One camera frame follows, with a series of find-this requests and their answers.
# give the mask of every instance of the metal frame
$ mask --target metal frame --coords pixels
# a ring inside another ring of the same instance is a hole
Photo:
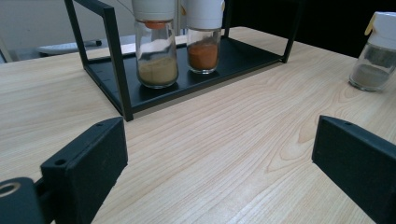
[[[226,0],[226,1],[227,1],[227,4],[226,4],[226,9],[225,9],[225,15],[224,15],[225,33],[221,39],[221,42],[223,42],[224,45],[229,46],[230,48],[238,48],[238,50],[243,49],[243,48],[255,48],[255,47],[251,47],[247,44],[244,44],[242,42],[232,40],[229,37],[229,32],[230,32],[230,27],[231,27],[233,0]],[[292,2],[295,2],[298,4],[298,8],[297,8],[295,20],[293,22],[293,26],[290,31],[289,40],[288,40],[288,43],[287,43],[287,46],[285,48],[283,55],[281,55],[281,56],[275,55],[271,52],[255,48],[258,50],[258,52],[257,52],[258,55],[261,55],[261,53],[262,53],[262,59],[258,59],[258,60],[262,60],[261,64],[257,64],[257,62],[253,63],[249,67],[245,68],[245,70],[243,70],[243,71],[240,71],[237,69],[236,70],[232,69],[231,71],[228,71],[229,74],[226,74],[225,76],[223,74],[220,74],[220,76],[212,76],[212,77],[208,76],[207,80],[200,80],[200,83],[193,83],[192,85],[183,87],[183,88],[174,88],[174,90],[172,90],[172,91],[164,91],[162,96],[155,96],[152,99],[147,99],[146,101],[142,102],[142,104],[139,103],[138,105],[132,105],[133,96],[132,96],[131,92],[133,90],[131,90],[131,83],[130,83],[131,80],[128,80],[127,74],[125,71],[125,62],[126,62],[125,60],[127,58],[134,57],[134,55],[133,54],[122,55],[122,53],[121,53],[120,37],[119,37],[114,8],[102,3],[100,1],[96,1],[96,0],[64,0],[64,2],[65,2],[67,13],[69,15],[69,19],[70,19],[70,22],[71,22],[71,25],[73,28],[73,33],[75,35],[75,39],[76,39],[76,42],[78,45],[79,55],[80,55],[84,69],[92,77],[92,79],[97,83],[97,85],[102,89],[102,91],[107,96],[107,98],[110,100],[110,102],[118,109],[118,111],[124,116],[125,120],[127,120],[127,121],[132,120],[134,118],[134,116],[133,116],[134,112],[141,111],[141,110],[149,108],[151,106],[158,105],[163,102],[175,99],[182,95],[186,95],[188,93],[201,90],[203,88],[212,86],[214,84],[218,84],[224,80],[244,75],[248,72],[263,68],[263,67],[268,66],[273,63],[279,63],[279,62],[286,63],[290,56],[291,47],[292,47],[293,41],[295,39],[297,29],[298,29],[298,26],[299,26],[299,23],[300,23],[302,14],[303,14],[303,9],[304,9],[304,0],[292,1]],[[106,28],[106,37],[107,37],[109,51],[110,51],[109,58],[88,59],[86,50],[84,48],[81,31],[80,31],[79,25],[78,25],[78,18],[77,18],[76,11],[74,8],[74,2],[81,4],[88,10],[92,11],[93,13],[95,13],[98,16],[103,18],[104,26]],[[182,49],[182,48],[185,48],[186,46],[178,45],[177,47],[179,49]],[[97,76],[97,72],[95,71],[95,68],[94,68],[99,63],[108,63],[108,60],[111,60],[112,73],[114,73],[114,77],[111,77],[111,78],[114,78],[114,80],[116,82],[117,90],[118,90],[117,96],[114,96],[115,93],[111,92],[111,90],[109,90],[109,87],[107,87],[105,85],[104,81],[101,80],[101,78],[99,78]],[[153,92],[144,90],[144,92],[148,93],[148,95],[151,95],[152,93],[154,95],[157,94],[155,92],[155,90],[153,90]]]

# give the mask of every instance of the black metal rack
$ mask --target black metal rack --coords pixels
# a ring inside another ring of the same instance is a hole
[[[106,29],[110,56],[88,59],[73,1],[101,16]],[[176,99],[177,97],[213,86],[273,63],[286,63],[303,14],[304,0],[298,4],[288,43],[283,55],[259,49],[229,37],[232,0],[226,1],[224,35],[220,41],[219,65],[212,74],[202,76],[189,71],[186,45],[177,45],[178,79],[174,85],[154,90],[141,85],[137,79],[134,53],[122,54],[114,7],[97,0],[64,0],[84,69],[100,87],[126,121],[134,113]]]

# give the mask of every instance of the screw hole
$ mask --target screw hole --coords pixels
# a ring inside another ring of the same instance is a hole
[[[66,160],[58,160],[55,162],[55,165],[63,165],[66,163]]]
[[[3,186],[0,186],[0,198],[6,197],[9,194],[17,191],[21,187],[21,184],[18,182],[7,183]]]

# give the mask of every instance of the light wood tabletop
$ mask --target light wood tabletop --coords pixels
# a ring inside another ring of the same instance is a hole
[[[286,46],[243,27],[230,37]],[[311,160],[319,115],[396,143],[396,77],[359,91],[347,83],[356,61],[295,42],[288,63],[135,114],[128,166],[94,223],[373,223]],[[0,181],[37,180],[47,158],[119,115],[76,53],[1,64]]]

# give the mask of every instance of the wood grain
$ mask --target wood grain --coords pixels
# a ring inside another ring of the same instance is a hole
[[[243,27],[231,37],[278,54],[286,44]],[[286,64],[137,114],[94,223],[373,223],[310,158],[319,115],[396,142],[396,78],[358,91],[354,62],[294,43]],[[118,115],[77,54],[0,65],[0,181],[37,180],[44,160]]]

